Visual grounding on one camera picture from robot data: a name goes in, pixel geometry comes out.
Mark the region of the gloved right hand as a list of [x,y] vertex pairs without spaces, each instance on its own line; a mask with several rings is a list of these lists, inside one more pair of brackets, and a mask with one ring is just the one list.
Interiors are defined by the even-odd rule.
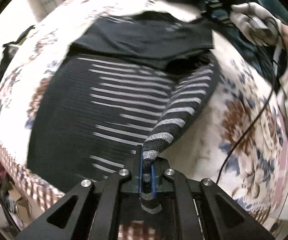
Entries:
[[282,22],[258,3],[231,5],[229,19],[253,44],[275,46],[279,42]]

